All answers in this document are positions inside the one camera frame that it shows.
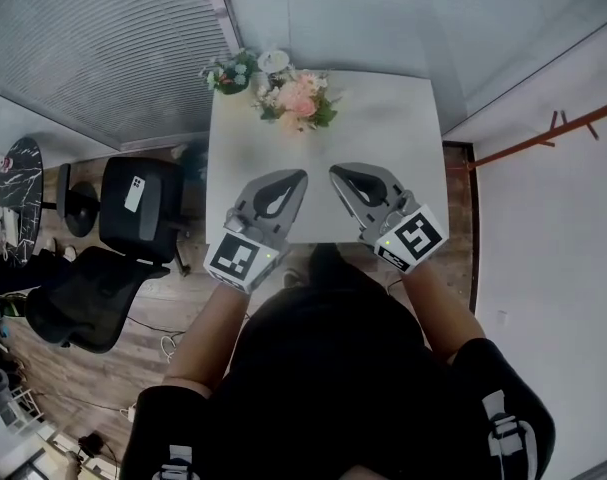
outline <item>black shirt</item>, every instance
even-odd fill
[[[141,393],[121,478],[151,479],[170,445],[191,449],[201,479],[336,479],[355,465],[390,479],[501,478],[481,402],[497,390],[534,429],[540,477],[553,422],[491,341],[468,342],[448,366],[391,298],[287,290],[245,326],[209,399]]]

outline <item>black chair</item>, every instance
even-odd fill
[[[125,201],[135,177],[144,180],[140,201],[132,210]],[[99,235],[101,241],[126,256],[169,263],[181,275],[189,273],[176,245],[180,230],[188,230],[181,216],[183,168],[152,158],[110,158],[103,174]]]
[[[56,186],[56,211],[65,220],[70,233],[86,236],[94,227],[99,201],[91,183],[80,181],[70,186],[70,164],[59,167]]]
[[[118,340],[141,284],[169,269],[138,262],[100,247],[89,247],[54,283],[32,290],[25,316],[48,343],[70,343],[94,353]]]

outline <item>white table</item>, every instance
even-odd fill
[[[359,229],[336,195],[328,170],[366,162],[389,169],[448,233],[441,133],[429,80],[332,71],[329,86],[345,91],[329,128],[301,137],[259,119],[249,99],[216,93],[210,127],[206,242],[225,221],[246,183],[279,169],[307,171],[308,188],[290,243],[355,242]]]

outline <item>black cable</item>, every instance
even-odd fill
[[[181,334],[186,333],[186,331],[176,331],[176,330],[172,330],[172,329],[159,329],[158,327],[152,327],[151,325],[144,324],[143,322],[139,322],[138,320],[132,318],[131,316],[128,316],[128,318],[130,320],[132,320],[132,322],[142,325],[143,327],[147,327],[148,329],[152,329],[153,331],[166,332],[168,334],[173,334],[174,336],[179,336]]]
[[[114,450],[112,450],[112,447],[107,444],[107,441],[103,441],[103,444],[105,446],[107,446],[107,449],[110,450],[110,453],[112,453],[112,457],[114,457],[114,480],[116,480],[119,476],[119,461],[116,460],[116,453],[114,453]]]
[[[387,292],[388,295],[390,295],[390,288],[392,288],[392,286],[394,286],[397,283],[400,283],[402,281],[402,279],[397,279],[396,281],[390,283],[387,285],[387,288],[385,288],[385,291]]]
[[[108,409],[110,411],[120,412],[120,410],[121,410],[121,408],[107,407],[105,405],[99,405],[99,404],[95,404],[94,402],[88,402],[87,400],[82,400],[81,398],[76,398],[74,396],[62,395],[60,393],[37,393],[37,392],[32,392],[32,394],[34,396],[53,396],[55,398],[56,397],[58,397],[58,398],[69,398],[70,400],[76,400],[77,402],[82,402],[84,404],[93,405],[94,407],[99,407],[101,409]]]

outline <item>black sleeve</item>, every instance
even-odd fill
[[[457,353],[452,368],[475,399],[483,400],[502,390],[506,412],[532,426],[538,458],[536,478],[541,478],[556,439],[554,421],[541,400],[490,340],[479,338],[467,342]]]
[[[155,386],[136,402],[132,434],[121,464],[121,480],[147,480],[170,462],[170,446],[191,450],[192,471],[199,474],[207,439],[207,400],[191,389]]]

